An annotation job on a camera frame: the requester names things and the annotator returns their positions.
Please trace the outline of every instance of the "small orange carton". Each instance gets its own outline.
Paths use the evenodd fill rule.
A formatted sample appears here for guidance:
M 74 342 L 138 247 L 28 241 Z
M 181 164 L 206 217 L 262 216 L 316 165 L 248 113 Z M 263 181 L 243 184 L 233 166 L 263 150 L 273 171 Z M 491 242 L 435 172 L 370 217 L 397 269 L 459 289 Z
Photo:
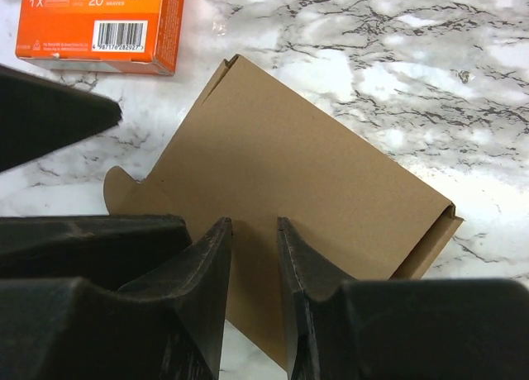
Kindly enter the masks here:
M 45 69 L 172 75 L 183 0 L 22 0 L 17 57 Z

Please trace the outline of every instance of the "cardboard tab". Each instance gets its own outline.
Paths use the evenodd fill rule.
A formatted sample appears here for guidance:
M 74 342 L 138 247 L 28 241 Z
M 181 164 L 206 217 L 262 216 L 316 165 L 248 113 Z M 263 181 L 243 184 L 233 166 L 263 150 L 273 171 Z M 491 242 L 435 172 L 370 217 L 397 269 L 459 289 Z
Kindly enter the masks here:
M 233 220 L 226 318 L 283 367 L 278 216 L 358 279 L 421 277 L 462 222 L 450 200 L 241 56 L 217 70 L 147 179 L 119 178 L 105 182 L 111 213 L 178 214 L 194 239 Z

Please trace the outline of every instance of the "brown cardboard box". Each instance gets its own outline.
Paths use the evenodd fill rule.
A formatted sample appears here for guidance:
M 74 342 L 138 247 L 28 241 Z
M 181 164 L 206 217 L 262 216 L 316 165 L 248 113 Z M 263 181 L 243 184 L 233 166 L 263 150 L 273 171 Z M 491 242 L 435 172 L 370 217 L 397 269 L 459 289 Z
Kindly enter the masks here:
M 421 277 L 462 222 L 450 200 L 241 56 L 221 64 L 146 180 L 111 169 L 104 195 L 112 214 L 179 214 L 194 239 L 231 217 L 226 317 L 283 367 L 277 216 L 359 279 Z

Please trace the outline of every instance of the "barcode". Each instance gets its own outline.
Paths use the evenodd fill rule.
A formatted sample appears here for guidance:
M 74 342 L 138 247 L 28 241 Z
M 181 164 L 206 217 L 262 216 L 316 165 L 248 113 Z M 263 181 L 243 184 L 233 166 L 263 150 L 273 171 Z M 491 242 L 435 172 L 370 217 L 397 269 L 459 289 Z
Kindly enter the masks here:
M 147 21 L 95 21 L 92 51 L 144 52 Z

